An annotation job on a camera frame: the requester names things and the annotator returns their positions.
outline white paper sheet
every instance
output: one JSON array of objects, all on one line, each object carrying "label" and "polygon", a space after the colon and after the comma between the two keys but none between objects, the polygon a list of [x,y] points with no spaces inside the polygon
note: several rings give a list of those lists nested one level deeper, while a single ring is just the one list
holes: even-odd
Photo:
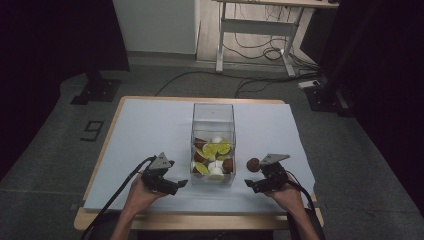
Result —
[{"label": "white paper sheet", "polygon": [[[264,178],[261,173],[249,172],[246,162],[252,157],[261,160],[268,153],[291,155],[281,164],[295,174],[309,193],[313,192],[315,179],[288,104],[233,104],[237,173],[232,186],[192,185],[190,140],[193,104],[190,101],[126,99],[84,208],[103,208],[141,161],[161,152],[169,160],[175,161],[165,178],[175,182],[188,179],[189,182],[175,196],[157,200],[149,211],[238,214],[281,212],[283,210],[272,199],[255,194],[244,182],[245,179]],[[123,208],[129,187],[130,184],[110,209]]]}]

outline clear plastic container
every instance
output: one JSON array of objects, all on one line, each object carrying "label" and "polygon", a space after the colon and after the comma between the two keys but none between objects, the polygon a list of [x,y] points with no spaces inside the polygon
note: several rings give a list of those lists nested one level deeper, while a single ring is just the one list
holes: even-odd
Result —
[{"label": "clear plastic container", "polygon": [[233,105],[195,103],[190,148],[192,183],[231,185],[236,175],[235,148]]}]

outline tripod base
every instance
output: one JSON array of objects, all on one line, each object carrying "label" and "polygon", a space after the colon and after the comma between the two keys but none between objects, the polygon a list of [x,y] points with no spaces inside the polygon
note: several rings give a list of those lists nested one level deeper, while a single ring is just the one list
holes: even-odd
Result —
[{"label": "tripod base", "polygon": [[340,117],[354,117],[352,103],[345,99],[342,89],[338,89],[334,97],[329,98],[323,89],[305,88],[309,106],[316,112],[334,112]]},{"label": "tripod base", "polygon": [[87,105],[88,101],[112,102],[122,81],[116,79],[105,79],[104,81],[105,84],[102,86],[101,89],[93,90],[93,88],[90,88],[90,84],[87,84],[81,94],[79,96],[74,97],[71,104]]},{"label": "tripod base", "polygon": [[304,90],[312,111],[336,112],[336,103],[333,99],[324,98],[322,89],[305,88]]}]

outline table leg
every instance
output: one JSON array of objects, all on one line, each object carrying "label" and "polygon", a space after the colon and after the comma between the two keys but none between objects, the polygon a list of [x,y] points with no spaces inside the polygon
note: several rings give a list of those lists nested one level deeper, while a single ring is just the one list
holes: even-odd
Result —
[{"label": "table leg", "polygon": [[299,28],[299,23],[300,23],[300,19],[302,18],[303,10],[304,10],[303,7],[299,8],[299,13],[297,14],[296,20],[293,23],[293,28],[289,36],[289,41],[287,42],[286,47],[283,50],[281,50],[284,65],[286,66],[287,73],[289,74],[290,77],[296,76],[296,73],[294,72],[294,69],[293,69],[293,62],[289,58],[289,53],[293,45],[294,38],[296,37],[297,29]]},{"label": "table leg", "polygon": [[222,3],[222,16],[221,16],[221,27],[219,31],[219,43],[218,51],[216,53],[216,72],[222,73],[224,71],[224,24],[225,21],[225,11],[227,9],[227,4]]}]

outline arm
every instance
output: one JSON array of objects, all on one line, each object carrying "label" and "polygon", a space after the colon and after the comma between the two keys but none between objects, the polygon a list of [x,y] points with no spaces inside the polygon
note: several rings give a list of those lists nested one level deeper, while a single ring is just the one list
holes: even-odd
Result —
[{"label": "arm", "polygon": [[166,196],[164,193],[151,192],[141,180],[141,174],[134,179],[128,194],[124,209],[119,216],[118,223],[113,231],[111,240],[128,239],[132,222],[137,213],[148,208],[157,199]]},{"label": "arm", "polygon": [[281,190],[268,192],[265,195],[274,199],[281,208],[293,216],[302,240],[319,240],[309,216],[303,207],[299,190],[286,184]]}]

